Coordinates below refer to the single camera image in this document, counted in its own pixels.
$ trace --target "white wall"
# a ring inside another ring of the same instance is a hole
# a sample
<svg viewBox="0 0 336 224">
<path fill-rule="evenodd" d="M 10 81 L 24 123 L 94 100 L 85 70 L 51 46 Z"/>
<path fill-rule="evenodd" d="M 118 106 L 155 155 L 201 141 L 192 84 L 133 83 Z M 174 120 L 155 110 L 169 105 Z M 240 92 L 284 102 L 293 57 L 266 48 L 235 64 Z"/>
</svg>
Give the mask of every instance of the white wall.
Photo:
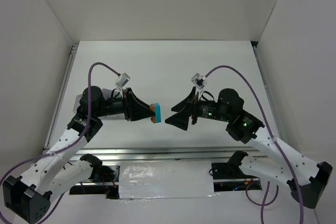
<svg viewBox="0 0 336 224">
<path fill-rule="evenodd" d="M 80 40 L 259 40 L 275 0 L 47 0 Z"/>
<path fill-rule="evenodd" d="M 288 141 L 336 167 L 336 0 L 278 0 L 258 45 Z M 336 223 L 335 172 L 316 208 Z"/>
<path fill-rule="evenodd" d="M 3 166 L 41 153 L 70 44 L 44 0 L 0 0 L 0 8 Z"/>
</svg>

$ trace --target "wire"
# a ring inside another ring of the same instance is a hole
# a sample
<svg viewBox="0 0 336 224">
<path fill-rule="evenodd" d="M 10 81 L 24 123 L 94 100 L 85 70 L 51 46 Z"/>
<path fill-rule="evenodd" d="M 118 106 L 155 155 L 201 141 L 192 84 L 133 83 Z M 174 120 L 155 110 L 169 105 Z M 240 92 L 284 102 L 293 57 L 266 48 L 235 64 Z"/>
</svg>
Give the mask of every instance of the wire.
<svg viewBox="0 0 336 224">
<path fill-rule="evenodd" d="M 115 99 L 115 98 L 117 98 L 118 97 L 118 95 L 119 95 L 119 92 L 117 92 L 117 94 L 116 95 L 114 95 L 114 92 L 115 91 L 117 91 L 118 89 L 113 89 L 112 90 L 112 92 L 111 92 L 111 96 L 112 96 L 112 99 Z"/>
<path fill-rule="evenodd" d="M 113 187 L 116 188 L 117 186 L 115 185 L 113 179 L 110 178 L 110 176 L 109 176 L 107 173 L 105 173 L 105 175 L 108 177 L 109 180 L 111 180 L 111 182 L 112 182 L 112 184 L 113 184 Z"/>
<path fill-rule="evenodd" d="M 120 74 L 118 72 L 116 72 L 113 68 L 109 67 L 108 65 L 106 65 L 105 63 L 102 63 L 102 62 L 96 62 L 94 64 L 92 64 L 92 66 L 90 67 L 89 69 L 89 73 L 88 73 L 88 116 L 87 116 L 87 122 L 86 122 L 86 125 L 82 131 L 82 133 L 79 135 L 79 137 L 70 145 L 68 145 L 67 147 L 64 147 L 62 149 L 59 149 L 57 151 L 55 151 L 54 153 L 58 154 L 58 153 L 61 153 L 63 151 L 66 151 L 68 149 L 70 149 L 71 147 L 73 147 L 74 145 L 76 145 L 81 139 L 83 136 L 85 136 L 88 128 L 89 128 L 89 124 L 90 124 L 90 120 L 91 120 L 91 75 L 92 75 L 92 71 L 93 71 L 93 68 L 97 65 L 101 65 L 101 66 L 104 66 L 106 68 L 108 68 L 109 70 L 111 70 L 113 73 L 115 73 L 117 76 L 120 76 Z M 3 182 L 5 181 L 6 177 L 12 172 L 14 171 L 16 168 L 24 165 L 24 164 L 27 164 L 29 162 L 32 162 L 32 161 L 35 161 L 37 162 L 38 160 L 40 160 L 41 158 L 45 158 L 45 157 L 49 157 L 50 154 L 47 153 L 47 154 L 43 154 L 43 155 L 40 155 L 40 156 L 36 156 L 36 157 L 31 157 L 29 159 L 26 159 L 18 164 L 16 164 L 15 166 L 13 166 L 11 169 L 9 169 L 3 176 L 2 178 L 0 179 L 0 186 L 2 186 Z M 12 224 L 11 222 L 9 222 L 2 214 L 2 212 L 0 211 L 0 219 L 5 223 L 5 224 Z M 47 218 L 43 219 L 41 222 L 39 222 L 38 224 L 41 224 L 43 223 Z"/>
<path fill-rule="evenodd" d="M 56 210 L 56 208 L 58 207 L 58 204 L 61 202 L 61 199 L 63 198 L 64 194 L 62 194 L 61 196 L 59 196 L 56 204 L 54 205 L 53 209 L 50 211 L 50 213 L 48 213 L 48 215 L 43 219 L 41 220 L 40 222 L 36 223 L 36 224 L 42 224 L 43 222 L 45 222 L 53 213 L 54 211 Z"/>
<path fill-rule="evenodd" d="M 203 91 L 203 93 L 202 93 L 202 95 L 201 95 L 201 98 L 203 98 L 203 100 L 204 101 L 209 101 L 209 99 L 208 98 L 206 98 L 205 96 L 204 96 L 204 94 L 207 94 L 207 95 L 209 95 L 211 98 L 212 98 L 212 100 L 213 101 L 215 101 L 215 98 L 214 98 L 214 96 L 209 92 L 209 91 Z"/>
<path fill-rule="evenodd" d="M 105 189 L 105 177 L 103 175 L 103 189 L 104 189 L 104 194 L 106 194 L 106 189 Z"/>
<path fill-rule="evenodd" d="M 80 181 L 79 184 L 80 184 L 80 186 L 81 186 L 81 188 L 82 188 L 83 194 L 85 194 L 85 188 L 84 188 L 84 185 L 83 185 L 82 181 Z"/>
<path fill-rule="evenodd" d="M 227 65 L 220 65 L 220 66 L 217 66 L 215 68 L 213 68 L 212 70 L 210 70 L 206 75 L 205 77 L 207 78 L 208 76 L 210 76 L 210 74 L 212 74 L 214 71 L 216 71 L 217 69 L 219 68 L 228 68 L 228 69 L 231 69 L 232 71 L 236 72 L 244 81 L 245 83 L 247 84 L 247 86 L 250 88 L 254 98 L 256 99 L 257 103 L 258 103 L 258 106 L 259 106 L 259 109 L 261 111 L 261 114 L 263 115 L 263 119 L 265 121 L 265 124 L 266 124 L 266 128 L 268 130 L 268 133 L 269 135 L 273 138 L 273 133 L 272 133 L 272 130 L 271 130 L 271 127 L 267 121 L 267 118 L 266 118 L 266 115 L 265 115 L 265 112 L 263 110 L 263 106 L 261 105 L 260 101 L 259 101 L 259 98 L 256 94 L 256 92 L 254 91 L 254 89 L 252 88 L 251 84 L 248 82 L 248 80 L 238 71 L 236 70 L 235 68 L 231 67 L 231 66 L 227 66 Z M 300 204 L 300 224 L 303 224 L 303 219 L 304 219 L 304 215 L 303 215 L 303 199 L 302 199 L 302 192 L 301 192 L 301 188 L 300 188 L 300 185 L 299 185 L 299 182 L 298 182 L 298 178 L 296 177 L 296 174 L 294 172 L 294 169 L 292 167 L 292 165 L 290 164 L 287 156 L 285 155 L 284 151 L 282 150 L 282 148 L 280 147 L 279 143 L 277 141 L 274 141 L 274 144 L 276 145 L 276 147 L 279 149 L 279 152 L 281 153 L 281 155 L 283 156 L 286 164 L 288 165 L 288 168 L 290 170 L 290 172 L 292 173 L 292 176 L 293 176 L 293 179 L 294 179 L 294 182 L 295 182 L 295 186 L 296 186 L 296 190 L 298 192 L 298 199 L 299 199 L 299 204 Z M 267 197 L 267 194 L 268 194 L 268 191 L 269 191 L 269 184 L 267 186 L 267 189 L 266 189 L 266 192 L 265 192 L 265 196 L 264 196 L 264 200 L 263 200 L 263 203 L 262 203 L 262 207 L 261 207 L 261 212 L 260 212 L 260 217 L 261 217 L 261 223 L 264 223 L 264 204 L 266 202 L 266 197 Z"/>
<path fill-rule="evenodd" d="M 255 183 L 258 183 L 259 181 L 253 181 L 251 183 L 249 183 L 245 189 L 245 194 L 246 194 L 246 197 L 248 198 L 249 201 L 251 201 L 253 204 L 257 205 L 257 206 L 262 206 L 262 204 L 260 203 L 257 203 L 255 202 L 254 200 L 252 200 L 248 194 L 248 190 L 250 188 L 251 185 L 255 184 Z M 269 203 L 265 203 L 265 206 L 269 206 L 271 205 L 278 197 L 278 194 L 279 194 L 279 186 L 277 185 L 277 191 L 275 192 L 275 195 L 274 195 L 274 198 L 269 202 Z"/>
</svg>

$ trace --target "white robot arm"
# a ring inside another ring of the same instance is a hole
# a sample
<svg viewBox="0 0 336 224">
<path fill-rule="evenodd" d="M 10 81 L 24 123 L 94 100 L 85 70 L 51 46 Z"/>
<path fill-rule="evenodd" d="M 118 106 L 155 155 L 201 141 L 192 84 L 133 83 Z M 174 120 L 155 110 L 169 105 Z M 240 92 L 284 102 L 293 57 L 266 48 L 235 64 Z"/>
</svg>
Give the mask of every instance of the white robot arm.
<svg viewBox="0 0 336 224">
<path fill-rule="evenodd" d="M 266 163 L 245 152 L 237 151 L 228 161 L 236 167 L 237 173 L 260 177 L 282 186 L 291 192 L 296 201 L 299 201 L 293 174 L 279 150 L 280 147 L 297 177 L 303 205 L 315 208 L 328 183 L 332 166 L 327 162 L 317 163 L 303 156 L 281 139 L 271 136 L 262 121 L 243 109 L 244 101 L 235 90 L 223 89 L 219 93 L 217 102 L 204 98 L 203 93 L 214 98 L 209 92 L 204 91 L 206 81 L 206 78 L 199 74 L 192 78 L 195 87 L 187 98 L 172 107 L 172 111 L 176 113 L 167 118 L 165 123 L 186 131 L 189 118 L 192 118 L 192 124 L 196 124 L 198 118 L 227 122 L 226 131 L 234 140 L 261 151 L 274 161 L 274 164 Z M 215 169 L 213 165 L 212 172 L 215 176 L 215 173 L 223 174 L 224 170 L 221 170 L 220 164 L 216 164 Z"/>
<path fill-rule="evenodd" d="M 7 208 L 28 223 L 34 224 L 43 218 L 55 199 L 76 183 L 85 179 L 102 182 L 105 175 L 114 179 L 114 171 L 108 166 L 103 166 L 102 161 L 91 154 L 82 156 L 65 170 L 63 167 L 100 130 L 101 116 L 123 113 L 128 121 L 144 118 L 152 118 L 152 122 L 161 121 L 158 104 L 147 105 L 134 95 L 131 88 L 122 89 L 127 78 L 123 74 L 116 82 L 121 94 L 119 97 L 113 96 L 112 93 L 110 97 L 105 98 L 100 88 L 92 86 L 91 106 L 88 105 L 88 89 L 84 90 L 76 115 L 63 135 L 47 152 L 49 156 L 37 161 L 19 177 L 9 176 L 4 181 L 4 201 Z M 90 119 L 88 119 L 89 107 L 91 107 Z"/>
</svg>

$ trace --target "black cable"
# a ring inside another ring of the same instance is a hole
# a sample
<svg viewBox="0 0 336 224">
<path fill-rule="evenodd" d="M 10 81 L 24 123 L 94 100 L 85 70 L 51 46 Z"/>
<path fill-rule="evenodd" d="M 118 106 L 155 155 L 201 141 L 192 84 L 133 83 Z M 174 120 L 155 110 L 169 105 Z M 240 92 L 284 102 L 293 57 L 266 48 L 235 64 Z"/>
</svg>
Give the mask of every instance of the black cable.
<svg viewBox="0 0 336 224">
<path fill-rule="evenodd" d="M 112 93 L 111 93 L 111 97 L 112 97 L 112 99 L 117 98 L 118 95 L 119 95 L 119 91 L 118 91 L 117 94 L 116 94 L 115 96 L 113 96 L 115 91 L 118 91 L 118 90 L 117 90 L 117 89 L 113 89 L 113 90 L 112 90 Z"/>
<path fill-rule="evenodd" d="M 73 165 L 72 163 L 68 162 L 69 165 Z M 65 166 L 63 166 L 63 169 L 65 170 Z"/>
<path fill-rule="evenodd" d="M 209 101 L 208 98 L 205 98 L 204 94 L 210 95 L 210 97 L 215 101 L 214 96 L 209 91 L 203 91 L 203 94 L 201 95 L 201 98 L 203 98 L 204 101 Z"/>
</svg>

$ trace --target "transparent clip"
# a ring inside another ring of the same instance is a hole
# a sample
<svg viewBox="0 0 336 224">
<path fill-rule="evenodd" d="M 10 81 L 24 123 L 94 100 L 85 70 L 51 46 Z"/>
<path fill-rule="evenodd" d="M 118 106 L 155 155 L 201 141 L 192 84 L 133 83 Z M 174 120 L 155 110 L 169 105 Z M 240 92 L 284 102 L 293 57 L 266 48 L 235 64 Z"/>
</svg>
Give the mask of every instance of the transparent clip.
<svg viewBox="0 0 336 224">
<path fill-rule="evenodd" d="M 117 89 L 119 91 L 120 94 L 122 94 L 122 88 L 126 85 L 126 83 L 131 79 L 131 77 L 126 74 L 123 73 L 121 74 L 118 79 L 116 80 L 115 84 L 117 86 Z"/>
<path fill-rule="evenodd" d="M 208 80 L 205 76 L 201 76 L 199 73 L 195 74 L 191 78 L 191 82 L 197 87 L 198 91 L 198 99 L 201 98 L 203 91 L 205 89 L 206 84 L 208 83 Z"/>
</svg>

